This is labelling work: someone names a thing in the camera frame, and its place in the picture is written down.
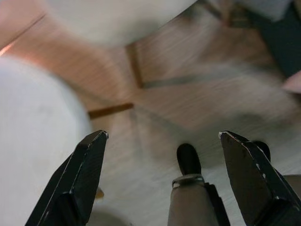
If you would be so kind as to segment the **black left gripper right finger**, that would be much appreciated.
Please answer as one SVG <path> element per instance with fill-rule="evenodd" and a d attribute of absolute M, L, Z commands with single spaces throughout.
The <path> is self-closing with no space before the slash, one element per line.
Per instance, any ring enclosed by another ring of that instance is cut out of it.
<path fill-rule="evenodd" d="M 230 131 L 219 133 L 226 168 L 247 226 L 299 226 L 301 177 L 281 175 L 254 142 Z"/>

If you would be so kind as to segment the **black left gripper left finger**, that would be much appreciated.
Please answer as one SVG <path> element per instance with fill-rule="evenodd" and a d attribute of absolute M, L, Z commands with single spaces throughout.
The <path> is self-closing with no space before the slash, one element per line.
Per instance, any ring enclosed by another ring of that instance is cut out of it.
<path fill-rule="evenodd" d="M 29 216 L 27 226 L 84 226 L 99 186 L 106 141 L 98 130 L 87 135 L 57 168 Z"/>

